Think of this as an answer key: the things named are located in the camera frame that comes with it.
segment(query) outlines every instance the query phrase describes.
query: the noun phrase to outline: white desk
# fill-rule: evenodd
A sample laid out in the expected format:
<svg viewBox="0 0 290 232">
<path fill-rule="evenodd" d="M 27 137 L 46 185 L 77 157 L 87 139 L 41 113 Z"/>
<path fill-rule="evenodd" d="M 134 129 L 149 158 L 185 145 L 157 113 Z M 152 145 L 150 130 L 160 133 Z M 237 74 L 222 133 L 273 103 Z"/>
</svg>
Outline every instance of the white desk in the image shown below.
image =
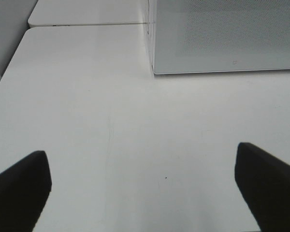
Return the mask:
<svg viewBox="0 0 290 232">
<path fill-rule="evenodd" d="M 49 158 L 36 232 L 257 231 L 240 141 L 290 163 L 290 71 L 154 77 L 143 25 L 30 29 L 0 82 L 0 172 Z"/>
<path fill-rule="evenodd" d="M 30 27 L 140 24 L 147 0 L 39 0 Z"/>
</svg>

